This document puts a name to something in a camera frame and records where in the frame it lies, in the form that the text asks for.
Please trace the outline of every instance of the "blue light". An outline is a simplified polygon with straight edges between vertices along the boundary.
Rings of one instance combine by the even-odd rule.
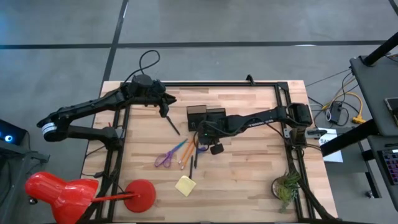
[[[6,142],[11,142],[12,139],[13,139],[12,136],[6,136],[6,137],[4,138],[4,140],[6,140]]]

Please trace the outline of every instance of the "wooden table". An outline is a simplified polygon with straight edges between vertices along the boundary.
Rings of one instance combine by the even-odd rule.
[[[287,82],[292,102],[308,104],[304,82]],[[105,82],[101,96],[119,84]],[[224,152],[221,154],[200,154],[198,169],[193,171],[193,180],[197,185],[188,197],[174,188],[182,175],[189,175],[189,166],[180,170],[177,163],[186,145],[174,154],[171,168],[154,167],[159,154],[171,150],[186,138],[192,138],[193,133],[189,133],[187,127],[186,106],[226,108],[227,115],[257,113],[277,106],[273,88],[168,87],[167,93],[177,97],[177,102],[170,105],[169,116],[181,136],[175,133],[166,119],[160,117],[159,108],[132,106],[119,180],[122,188],[135,179],[151,181],[157,194],[155,204],[144,213],[132,213],[122,201],[118,201],[114,211],[115,222],[297,221],[294,204],[289,205],[287,213],[281,214],[278,212],[281,202],[271,194],[271,182],[287,170],[287,160],[282,138],[265,125],[250,128],[233,138],[222,139]],[[94,128],[112,123],[113,116],[113,111],[98,113]],[[272,125],[280,129],[280,123]],[[310,143],[318,144],[316,140],[310,140]],[[101,145],[99,141],[91,141],[88,152]],[[105,149],[87,157],[83,173],[94,174],[103,170],[105,157]],[[337,217],[321,152],[306,148],[304,159],[311,190],[328,212]],[[300,197],[303,212],[308,214],[302,192]]]

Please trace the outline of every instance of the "sticky note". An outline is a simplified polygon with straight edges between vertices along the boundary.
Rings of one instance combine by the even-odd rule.
[[[175,185],[175,188],[181,192],[183,195],[188,197],[188,195],[191,193],[193,188],[196,186],[197,183],[195,183],[193,180],[189,179],[186,175],[183,175],[180,180],[177,182]]]

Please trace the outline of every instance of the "small plant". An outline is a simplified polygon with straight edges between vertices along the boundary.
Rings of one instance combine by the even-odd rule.
[[[297,197],[299,190],[298,181],[300,180],[298,172],[285,172],[283,176],[276,178],[272,183],[272,194],[283,202],[279,209],[280,213],[285,213],[287,206]]]

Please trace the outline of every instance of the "concrete floor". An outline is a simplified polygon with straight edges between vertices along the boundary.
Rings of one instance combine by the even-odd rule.
[[[0,1],[0,45],[110,44],[123,0]],[[388,0],[130,0],[120,43],[217,41],[386,40],[398,30]],[[191,47],[159,50],[162,60],[146,71],[161,80],[304,80],[311,83],[345,70],[349,59],[376,45],[318,47]],[[147,49],[118,49],[110,80],[124,80]],[[66,180],[80,176],[87,141],[45,142],[36,122],[61,106],[98,97],[109,49],[0,50],[0,118],[28,130],[32,149],[50,154],[45,169]],[[151,56],[144,60],[150,63]],[[308,87],[326,103],[344,75]],[[360,94],[359,88],[354,92]],[[355,98],[346,101],[359,108]],[[351,116],[355,113],[348,108]],[[365,105],[364,119],[371,115]],[[93,117],[76,121],[91,126]],[[321,117],[319,126],[328,126]],[[395,223],[398,213],[373,164],[382,193],[367,199],[364,174],[329,180],[339,217]],[[13,223],[53,222],[50,207],[29,206],[21,192]]]

